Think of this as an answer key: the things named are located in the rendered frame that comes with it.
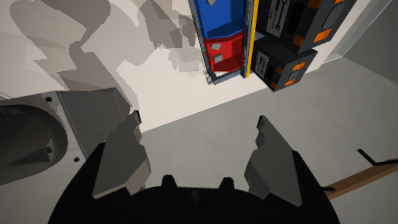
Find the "yellow flat bar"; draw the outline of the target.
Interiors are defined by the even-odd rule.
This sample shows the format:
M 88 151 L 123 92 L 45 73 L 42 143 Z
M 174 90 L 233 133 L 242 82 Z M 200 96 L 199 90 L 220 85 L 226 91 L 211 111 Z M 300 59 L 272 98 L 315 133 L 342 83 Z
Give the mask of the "yellow flat bar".
M 249 77 L 259 0 L 253 0 L 246 78 Z

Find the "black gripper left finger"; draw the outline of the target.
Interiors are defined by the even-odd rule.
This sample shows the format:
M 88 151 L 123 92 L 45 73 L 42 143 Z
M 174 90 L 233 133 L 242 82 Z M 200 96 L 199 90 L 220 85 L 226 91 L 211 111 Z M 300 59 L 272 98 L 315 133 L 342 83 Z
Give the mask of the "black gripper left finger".
M 62 193 L 47 224 L 99 224 L 122 201 L 145 189 L 151 167 L 139 144 L 140 123 L 134 110 L 98 144 Z

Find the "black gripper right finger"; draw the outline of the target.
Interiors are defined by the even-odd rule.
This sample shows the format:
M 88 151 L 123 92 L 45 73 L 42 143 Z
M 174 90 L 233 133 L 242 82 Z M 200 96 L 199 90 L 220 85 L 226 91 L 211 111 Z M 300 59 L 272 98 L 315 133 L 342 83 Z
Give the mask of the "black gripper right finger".
M 257 148 L 244 177 L 250 193 L 273 207 L 288 224 L 340 224 L 322 187 L 271 122 L 260 115 Z

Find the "red bin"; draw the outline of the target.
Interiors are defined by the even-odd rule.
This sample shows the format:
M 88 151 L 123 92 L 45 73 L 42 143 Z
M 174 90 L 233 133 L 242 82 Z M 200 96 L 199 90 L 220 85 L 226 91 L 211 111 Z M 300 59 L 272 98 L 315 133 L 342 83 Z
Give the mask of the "red bin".
M 244 36 L 245 30 L 226 38 L 203 39 L 208 65 L 212 72 L 231 72 L 242 67 Z M 215 50 L 210 48 L 210 44 L 222 45 L 219 50 Z M 215 63 L 213 56 L 219 53 L 222 54 L 223 61 Z

